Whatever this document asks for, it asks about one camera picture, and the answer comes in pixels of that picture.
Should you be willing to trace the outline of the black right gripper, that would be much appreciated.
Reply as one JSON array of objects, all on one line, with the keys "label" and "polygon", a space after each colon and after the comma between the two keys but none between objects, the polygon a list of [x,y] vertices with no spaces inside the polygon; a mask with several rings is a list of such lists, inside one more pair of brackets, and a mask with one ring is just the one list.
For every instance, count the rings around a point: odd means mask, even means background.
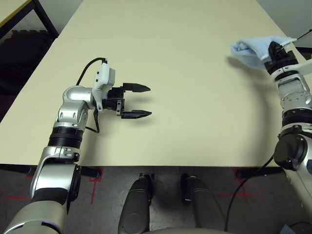
[{"label": "black right gripper", "polygon": [[285,66],[298,64],[293,51],[286,52],[284,47],[275,41],[270,43],[268,52],[271,60],[265,62],[264,65],[270,75]]}]

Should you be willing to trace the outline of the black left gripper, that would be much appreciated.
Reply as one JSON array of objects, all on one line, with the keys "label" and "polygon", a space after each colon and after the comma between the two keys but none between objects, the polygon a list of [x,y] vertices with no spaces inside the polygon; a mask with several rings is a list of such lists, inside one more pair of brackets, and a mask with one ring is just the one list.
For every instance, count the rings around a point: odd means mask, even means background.
[{"label": "black left gripper", "polygon": [[136,93],[148,92],[151,89],[145,85],[137,83],[123,83],[120,87],[113,87],[108,91],[107,97],[102,100],[103,109],[113,110],[122,119],[138,119],[142,117],[147,117],[152,114],[152,112],[143,110],[132,110],[129,112],[124,112],[124,93],[125,91],[131,91]]}]

